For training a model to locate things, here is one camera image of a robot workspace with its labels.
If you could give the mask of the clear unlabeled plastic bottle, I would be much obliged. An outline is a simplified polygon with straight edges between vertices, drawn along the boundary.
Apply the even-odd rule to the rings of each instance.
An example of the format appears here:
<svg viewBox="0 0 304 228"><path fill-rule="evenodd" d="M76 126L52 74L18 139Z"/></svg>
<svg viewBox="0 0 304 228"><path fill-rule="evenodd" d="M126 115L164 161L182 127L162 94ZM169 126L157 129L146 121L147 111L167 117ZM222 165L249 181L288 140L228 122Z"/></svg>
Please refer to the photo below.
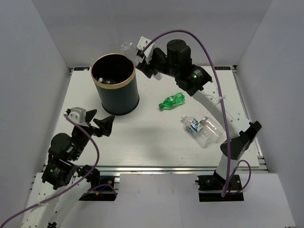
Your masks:
<svg viewBox="0 0 304 228"><path fill-rule="evenodd" d="M141 71L145 76L148 78L155 78L156 80L161 80L162 75L150 69L151 65L149 64L150 60L152 59L153 51L155 49L155 45L151 45L144 54L141 55L142 50L138 49L138 47L134 43L125 42L121 46L123 54L130 59L135 68Z"/></svg>

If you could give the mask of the green Sprite bottle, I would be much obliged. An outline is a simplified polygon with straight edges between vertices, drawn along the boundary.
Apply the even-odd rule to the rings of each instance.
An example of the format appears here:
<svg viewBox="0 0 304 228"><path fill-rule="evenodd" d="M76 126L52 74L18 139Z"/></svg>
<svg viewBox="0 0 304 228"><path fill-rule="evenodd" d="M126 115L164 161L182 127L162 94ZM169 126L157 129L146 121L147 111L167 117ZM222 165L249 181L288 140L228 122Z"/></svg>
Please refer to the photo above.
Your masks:
<svg viewBox="0 0 304 228"><path fill-rule="evenodd" d="M162 103L159 104L160 110L173 109L185 102L185 95L182 92L168 96Z"/></svg>

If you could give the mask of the crushed Aquarius bottle blue label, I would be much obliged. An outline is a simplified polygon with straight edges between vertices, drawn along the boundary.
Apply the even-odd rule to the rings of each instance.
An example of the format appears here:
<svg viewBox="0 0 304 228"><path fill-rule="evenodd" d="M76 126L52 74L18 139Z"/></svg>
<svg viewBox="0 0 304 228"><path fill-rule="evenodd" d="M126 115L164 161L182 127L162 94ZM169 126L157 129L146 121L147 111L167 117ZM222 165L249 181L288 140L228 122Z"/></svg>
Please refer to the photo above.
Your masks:
<svg viewBox="0 0 304 228"><path fill-rule="evenodd" d="M98 78L97 80L99 83L104 84L104 85L115 85L117 82L111 78Z"/></svg>

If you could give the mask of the clear bottle green-blue label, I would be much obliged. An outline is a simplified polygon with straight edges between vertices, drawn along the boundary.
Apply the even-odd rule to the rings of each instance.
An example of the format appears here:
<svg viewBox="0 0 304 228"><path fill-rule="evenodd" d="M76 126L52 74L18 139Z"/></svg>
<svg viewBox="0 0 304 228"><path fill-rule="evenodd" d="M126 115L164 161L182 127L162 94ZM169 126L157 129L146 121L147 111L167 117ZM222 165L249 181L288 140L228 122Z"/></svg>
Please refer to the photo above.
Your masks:
<svg viewBox="0 0 304 228"><path fill-rule="evenodd" d="M196 118L182 115L181 122L183 123L185 130L192 135L201 147L206 148L209 145L211 142L211 135Z"/></svg>

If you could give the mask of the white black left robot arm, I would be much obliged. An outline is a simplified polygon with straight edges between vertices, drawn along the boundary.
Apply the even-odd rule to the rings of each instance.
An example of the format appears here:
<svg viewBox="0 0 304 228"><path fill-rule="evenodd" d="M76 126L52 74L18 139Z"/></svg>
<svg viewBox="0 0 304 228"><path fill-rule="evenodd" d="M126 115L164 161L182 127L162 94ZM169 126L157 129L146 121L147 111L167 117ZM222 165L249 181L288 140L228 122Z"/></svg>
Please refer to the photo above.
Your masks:
<svg viewBox="0 0 304 228"><path fill-rule="evenodd" d="M92 137L110 136L114 115L96 119L96 109L86 111L73 107L64 117L74 127L70 135L56 134L50 143L48 161L42 174L37 205L30 210L22 224L24 228L59 228L76 202L91 189L100 185L96 164L79 167L77 161Z"/></svg>

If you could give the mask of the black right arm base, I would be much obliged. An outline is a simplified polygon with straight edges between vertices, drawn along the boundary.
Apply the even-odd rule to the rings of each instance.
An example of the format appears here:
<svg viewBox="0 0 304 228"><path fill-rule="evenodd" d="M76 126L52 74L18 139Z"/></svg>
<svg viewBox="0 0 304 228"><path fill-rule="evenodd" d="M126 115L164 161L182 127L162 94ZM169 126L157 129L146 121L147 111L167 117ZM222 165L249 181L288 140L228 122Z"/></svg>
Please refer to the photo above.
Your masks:
<svg viewBox="0 0 304 228"><path fill-rule="evenodd" d="M233 202L244 201L242 184L239 175L234 175L229 183L225 197L221 196L223 185L215 180L213 175L197 176L200 202Z"/></svg>

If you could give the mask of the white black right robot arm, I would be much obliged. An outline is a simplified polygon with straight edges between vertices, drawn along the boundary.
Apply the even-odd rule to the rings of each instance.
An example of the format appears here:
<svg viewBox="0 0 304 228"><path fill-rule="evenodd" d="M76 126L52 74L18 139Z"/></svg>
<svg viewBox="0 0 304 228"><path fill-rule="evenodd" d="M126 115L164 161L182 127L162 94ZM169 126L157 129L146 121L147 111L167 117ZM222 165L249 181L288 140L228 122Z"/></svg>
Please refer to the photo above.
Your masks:
<svg viewBox="0 0 304 228"><path fill-rule="evenodd" d="M214 171L215 185L219 189L226 189L232 183L231 175L237 163L261 130L261 124L249 121L229 101L221 105L224 97L219 94L210 74L192 63L191 49L185 41L169 41L166 53L145 37L140 38L136 47L137 56L141 58L137 69L147 77L158 73L174 77L176 85L201 103L228 131L229 139L220 146L222 156Z"/></svg>

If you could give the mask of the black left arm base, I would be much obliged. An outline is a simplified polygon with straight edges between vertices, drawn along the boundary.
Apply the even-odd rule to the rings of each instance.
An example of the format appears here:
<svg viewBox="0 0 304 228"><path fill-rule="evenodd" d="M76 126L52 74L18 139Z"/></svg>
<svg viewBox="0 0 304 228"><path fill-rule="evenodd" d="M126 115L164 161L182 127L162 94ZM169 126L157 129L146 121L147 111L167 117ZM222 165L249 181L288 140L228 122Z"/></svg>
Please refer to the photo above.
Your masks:
<svg viewBox="0 0 304 228"><path fill-rule="evenodd" d="M99 185L95 184L80 201L115 201L119 189L119 176L100 176Z"/></svg>

